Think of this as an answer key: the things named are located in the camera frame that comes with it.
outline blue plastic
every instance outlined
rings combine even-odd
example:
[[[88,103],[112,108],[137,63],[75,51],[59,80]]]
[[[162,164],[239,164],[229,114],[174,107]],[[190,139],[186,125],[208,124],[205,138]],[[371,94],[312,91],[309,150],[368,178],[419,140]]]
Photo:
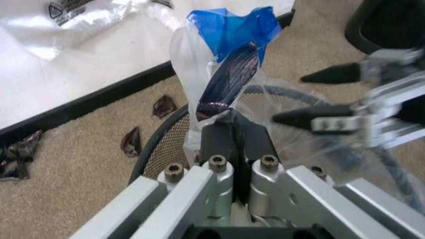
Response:
[[[262,64],[267,44],[282,30],[271,6],[256,8],[247,16],[236,16],[225,8],[194,10],[187,18],[198,28],[218,63],[232,50],[253,41]]]

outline hex socket bolt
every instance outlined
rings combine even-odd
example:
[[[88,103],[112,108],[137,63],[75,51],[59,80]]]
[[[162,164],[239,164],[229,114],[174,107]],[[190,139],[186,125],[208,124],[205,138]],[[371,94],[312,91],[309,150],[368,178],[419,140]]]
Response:
[[[326,170],[319,166],[312,166],[310,170],[319,178],[326,179],[327,173]]]
[[[267,172],[276,172],[279,166],[279,160],[271,154],[265,154],[261,157],[261,169]]]
[[[180,163],[170,163],[164,170],[165,180],[170,183],[177,183],[183,178],[183,165]]]
[[[208,160],[208,165],[210,166],[210,170],[214,173],[222,173],[226,171],[227,160],[222,155],[213,155]]]

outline white table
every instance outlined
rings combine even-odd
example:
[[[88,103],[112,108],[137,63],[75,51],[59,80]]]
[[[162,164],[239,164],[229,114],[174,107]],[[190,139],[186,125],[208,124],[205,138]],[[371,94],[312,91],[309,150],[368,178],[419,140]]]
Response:
[[[245,15],[255,7],[271,5],[278,16],[289,12],[293,2],[221,0],[194,6],[187,0],[173,1],[180,20],[195,7],[225,6]],[[25,51],[0,27],[0,129],[169,61],[171,36],[172,31],[160,22],[135,14],[45,61]]]

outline recycling symbol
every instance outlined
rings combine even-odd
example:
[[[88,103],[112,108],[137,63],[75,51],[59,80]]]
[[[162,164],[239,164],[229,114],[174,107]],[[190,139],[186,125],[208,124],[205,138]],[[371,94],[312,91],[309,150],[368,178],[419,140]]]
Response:
[[[57,3],[51,2],[49,5],[49,15],[50,18],[55,19],[57,17],[59,17],[60,15],[62,15],[63,13],[63,8],[62,6],[60,6]]]

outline plastic bag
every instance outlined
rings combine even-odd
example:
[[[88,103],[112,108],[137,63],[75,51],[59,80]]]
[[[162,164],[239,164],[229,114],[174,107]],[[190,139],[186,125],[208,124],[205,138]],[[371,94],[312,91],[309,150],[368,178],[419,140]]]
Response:
[[[262,62],[267,43],[275,39],[280,30],[273,9],[262,7],[254,9],[244,17],[235,16],[224,8],[196,10],[189,14],[184,26],[174,32],[170,43],[170,56],[189,101],[190,129],[186,135],[184,150],[191,165],[195,151],[200,148],[202,127],[212,123],[216,117],[203,120],[197,118],[200,100],[217,98],[216,102],[201,101],[201,104],[223,106],[224,109],[234,107],[240,89],[251,78],[255,78],[254,73],[258,72],[258,64],[255,64],[255,61]],[[256,48],[255,56],[247,52],[247,58],[242,59],[253,62],[250,69],[255,72],[248,76],[241,76],[239,73],[243,71],[233,71],[232,68],[240,63],[238,56],[244,55],[233,56],[232,51],[244,47],[248,51],[252,47]],[[219,83],[223,79],[228,85],[219,90],[210,85],[211,91],[205,91],[216,73],[220,74],[220,77],[212,83]],[[211,96],[208,93],[219,93],[219,96]]]
[[[257,74],[238,98],[235,109],[267,128],[285,169],[319,166],[336,185],[364,178],[425,214],[425,185],[401,167],[389,151],[364,148],[356,135],[313,135],[271,120],[277,113],[324,104],[328,104],[325,98],[316,93]]]
[[[147,0],[15,0],[0,4],[1,24],[33,54],[52,60],[63,49],[138,12]]]
[[[203,103],[201,98],[206,90],[209,90],[210,80],[223,65],[219,61],[225,62],[229,57],[229,54],[225,54],[221,58],[221,51],[215,51],[219,47],[211,47],[200,31],[200,28],[204,27],[205,32],[217,34],[215,39],[220,41],[226,39],[221,24],[199,27],[201,22],[198,21],[196,26],[191,22],[193,19],[189,18],[185,26],[174,33],[170,44],[173,68],[189,101],[190,129],[185,138],[184,151],[191,165],[194,163],[196,151],[200,149],[202,127],[213,123],[217,117],[226,113],[220,113],[220,110],[215,112],[218,115],[208,116],[207,119],[200,119],[197,114],[200,103]],[[222,94],[222,88],[212,89],[216,94]],[[269,79],[259,68],[249,83],[242,87],[241,92],[243,93],[238,94],[236,99],[229,101],[230,105],[226,102],[224,109],[235,108],[251,121],[265,126],[286,169],[299,165],[320,166],[337,185],[363,177],[424,213],[425,186],[403,169],[388,151],[363,148],[355,136],[317,136],[271,120],[272,115],[276,113],[328,104],[323,97],[294,87],[284,80]]]

